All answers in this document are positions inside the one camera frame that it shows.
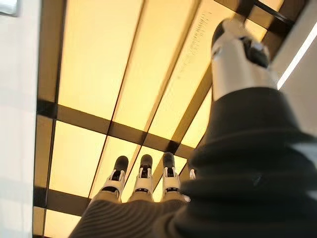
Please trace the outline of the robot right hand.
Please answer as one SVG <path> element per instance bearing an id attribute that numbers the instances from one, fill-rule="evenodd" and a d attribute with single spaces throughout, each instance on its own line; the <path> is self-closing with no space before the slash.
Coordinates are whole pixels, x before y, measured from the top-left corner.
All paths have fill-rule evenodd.
<path id="1" fill-rule="evenodd" d="M 212 37 L 212 103 L 192 178 L 180 182 L 165 153 L 163 198 L 152 201 L 145 155 L 131 200 L 121 203 L 127 158 L 70 234 L 72 238 L 314 238 L 317 139 L 299 128 L 277 89 L 267 48 L 234 19 Z"/>

